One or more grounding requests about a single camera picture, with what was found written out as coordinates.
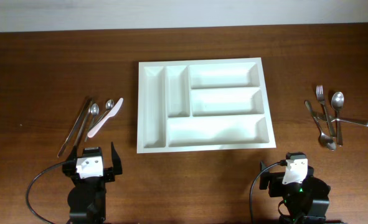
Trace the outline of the metal spoon bowl down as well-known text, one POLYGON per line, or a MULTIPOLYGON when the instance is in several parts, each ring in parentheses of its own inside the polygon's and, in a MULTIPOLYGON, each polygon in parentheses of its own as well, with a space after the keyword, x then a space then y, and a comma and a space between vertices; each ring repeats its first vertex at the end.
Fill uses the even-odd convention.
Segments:
POLYGON ((320 125, 320 123, 317 119, 316 113, 313 111, 311 103, 308 100, 305 100, 304 104, 307 107, 308 111, 311 114, 311 117, 313 118, 314 122, 316 123, 316 125, 319 129, 320 135, 319 135, 318 141, 319 141, 320 145, 328 148, 331 151, 335 151, 336 150, 336 143, 334 142, 334 140, 331 136, 328 136, 328 135, 324 134, 324 132, 322 130, 322 127, 321 127, 321 125, 320 125))

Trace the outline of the metal tongs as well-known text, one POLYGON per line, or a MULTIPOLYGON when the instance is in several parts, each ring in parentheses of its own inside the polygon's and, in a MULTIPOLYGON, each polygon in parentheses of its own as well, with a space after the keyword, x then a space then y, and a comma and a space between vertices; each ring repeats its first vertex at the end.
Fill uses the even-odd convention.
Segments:
POLYGON ((57 153, 57 157, 61 157, 62 154, 64 153, 66 147, 68 146, 71 138, 73 137, 73 135, 75 134, 76 130, 78 129, 78 127, 80 126, 81 122, 83 121, 84 117, 87 115, 88 113, 88 109, 90 107, 90 104, 93 102, 93 98, 87 98, 86 102, 84 103, 77 119, 75 120, 73 127, 71 128, 69 134, 66 137, 65 142, 62 144, 60 150, 57 153))

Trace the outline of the metal fork crosswise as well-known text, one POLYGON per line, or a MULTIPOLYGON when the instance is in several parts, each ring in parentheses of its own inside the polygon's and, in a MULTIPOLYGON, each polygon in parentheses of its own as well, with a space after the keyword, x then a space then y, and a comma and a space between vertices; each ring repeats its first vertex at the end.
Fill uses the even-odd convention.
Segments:
MULTIPOLYGON (((316 113, 316 117, 320 120, 327 121, 326 116, 322 113, 316 113)), ((361 126, 367 126, 368 127, 368 121, 367 120, 359 120, 359 119, 349 119, 349 118, 335 118, 333 116, 330 116, 331 122, 333 121, 342 121, 346 123, 352 123, 352 124, 358 124, 361 126)))

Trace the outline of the large metal spoon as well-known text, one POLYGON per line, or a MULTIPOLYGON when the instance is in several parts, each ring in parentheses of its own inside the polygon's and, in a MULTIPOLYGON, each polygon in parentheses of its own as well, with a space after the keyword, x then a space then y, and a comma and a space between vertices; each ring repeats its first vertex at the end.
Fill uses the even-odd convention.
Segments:
POLYGON ((342 92, 339 91, 333 94, 333 97, 331 100, 331 106, 336 112, 337 144, 339 146, 343 146, 342 130, 341 130, 341 124, 340 124, 340 119, 339 119, 339 113, 343 109, 343 106, 344 106, 344 95, 342 92))

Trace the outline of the metal fork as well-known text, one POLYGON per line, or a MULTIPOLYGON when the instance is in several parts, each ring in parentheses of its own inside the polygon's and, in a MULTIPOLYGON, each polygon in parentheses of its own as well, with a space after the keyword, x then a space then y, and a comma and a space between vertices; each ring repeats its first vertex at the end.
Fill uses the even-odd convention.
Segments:
POLYGON ((330 135, 332 137, 336 137, 336 132, 334 130, 334 126, 333 126, 331 118, 329 116, 328 108, 326 106, 326 100, 325 100, 325 97, 324 97, 323 86, 322 85, 317 85, 316 86, 316 98, 317 98, 318 102, 323 107, 324 115, 325 115, 325 118, 326 118, 326 122, 328 124, 328 129, 329 129, 330 135))

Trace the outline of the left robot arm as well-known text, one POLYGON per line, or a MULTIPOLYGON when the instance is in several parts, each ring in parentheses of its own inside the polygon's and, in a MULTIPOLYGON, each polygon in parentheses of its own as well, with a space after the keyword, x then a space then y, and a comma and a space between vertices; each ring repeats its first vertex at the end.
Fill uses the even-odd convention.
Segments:
POLYGON ((106 186, 123 173, 122 163, 114 145, 111 145, 112 166, 105 168, 100 147, 88 147, 77 156, 75 146, 62 172, 69 177, 74 188, 69 192, 69 223, 104 223, 106 220, 106 186))

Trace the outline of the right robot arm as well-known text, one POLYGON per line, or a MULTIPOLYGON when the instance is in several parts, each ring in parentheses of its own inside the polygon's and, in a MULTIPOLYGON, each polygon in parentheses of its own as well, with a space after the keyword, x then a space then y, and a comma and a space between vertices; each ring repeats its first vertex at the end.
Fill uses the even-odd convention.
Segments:
POLYGON ((260 163, 261 190, 268 190, 271 198, 280 197, 288 213, 279 211, 280 223, 324 223, 329 207, 330 186, 314 176, 314 168, 302 152, 287 153, 277 162, 283 172, 270 172, 272 166, 260 163))

